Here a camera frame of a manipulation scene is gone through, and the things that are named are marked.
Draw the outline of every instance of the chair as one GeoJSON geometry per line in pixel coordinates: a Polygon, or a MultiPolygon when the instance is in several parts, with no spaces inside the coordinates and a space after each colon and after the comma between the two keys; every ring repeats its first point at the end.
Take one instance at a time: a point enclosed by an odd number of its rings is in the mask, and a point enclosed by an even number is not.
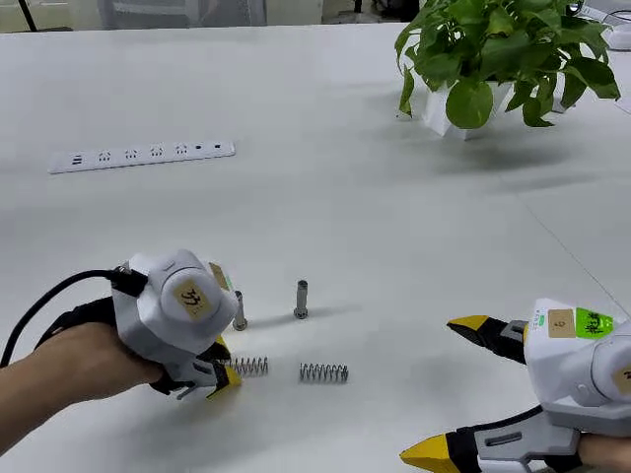
{"type": "Polygon", "coordinates": [[[105,30],[266,25],[265,0],[98,0],[105,30]]]}

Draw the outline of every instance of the beige label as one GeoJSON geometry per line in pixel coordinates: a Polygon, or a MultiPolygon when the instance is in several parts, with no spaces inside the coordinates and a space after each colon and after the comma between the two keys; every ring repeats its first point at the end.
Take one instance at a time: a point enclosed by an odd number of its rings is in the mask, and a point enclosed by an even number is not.
{"type": "Polygon", "coordinates": [[[211,312],[213,306],[206,295],[192,279],[188,279],[174,289],[174,296],[193,320],[198,320],[204,313],[211,312]]]}
{"type": "Polygon", "coordinates": [[[553,308],[548,311],[548,337],[576,338],[573,310],[570,308],[553,308]]]}
{"type": "Polygon", "coordinates": [[[627,365],[622,370],[618,370],[611,378],[618,388],[618,391],[620,391],[620,394],[631,394],[631,365],[627,365]]]}
{"type": "Polygon", "coordinates": [[[221,289],[223,289],[225,291],[230,291],[230,289],[228,288],[228,282],[226,281],[226,276],[224,276],[224,272],[222,271],[221,266],[219,266],[218,264],[215,264],[215,263],[208,263],[208,264],[210,264],[210,269],[212,270],[213,274],[215,275],[215,279],[217,280],[217,284],[219,284],[221,289]]]}

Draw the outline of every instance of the green label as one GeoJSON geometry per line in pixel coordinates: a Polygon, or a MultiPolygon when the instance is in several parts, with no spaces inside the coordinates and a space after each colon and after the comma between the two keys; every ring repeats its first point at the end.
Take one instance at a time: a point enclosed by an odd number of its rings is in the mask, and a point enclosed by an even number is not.
{"type": "Polygon", "coordinates": [[[579,338],[602,338],[613,331],[613,318],[576,307],[576,335],[579,338]]]}

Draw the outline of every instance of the human arm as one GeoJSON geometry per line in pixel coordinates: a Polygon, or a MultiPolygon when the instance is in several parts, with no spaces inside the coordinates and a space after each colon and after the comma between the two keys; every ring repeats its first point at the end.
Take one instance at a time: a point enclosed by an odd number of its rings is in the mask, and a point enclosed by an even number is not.
{"type": "Polygon", "coordinates": [[[579,443],[579,456],[586,465],[631,473],[631,439],[586,434],[579,443]]]}
{"type": "Polygon", "coordinates": [[[111,397],[161,375],[105,324],[65,330],[0,370],[0,455],[71,404],[111,397]]]}

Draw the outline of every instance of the metal spring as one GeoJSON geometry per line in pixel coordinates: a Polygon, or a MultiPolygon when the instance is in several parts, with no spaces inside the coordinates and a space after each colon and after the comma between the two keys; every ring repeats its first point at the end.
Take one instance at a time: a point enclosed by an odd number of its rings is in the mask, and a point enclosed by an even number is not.
{"type": "Polygon", "coordinates": [[[263,376],[269,371],[267,357],[232,358],[226,361],[225,365],[235,370],[239,376],[263,376]]]}
{"type": "Polygon", "coordinates": [[[300,381],[343,383],[347,380],[348,367],[346,365],[300,364],[300,381]]]}

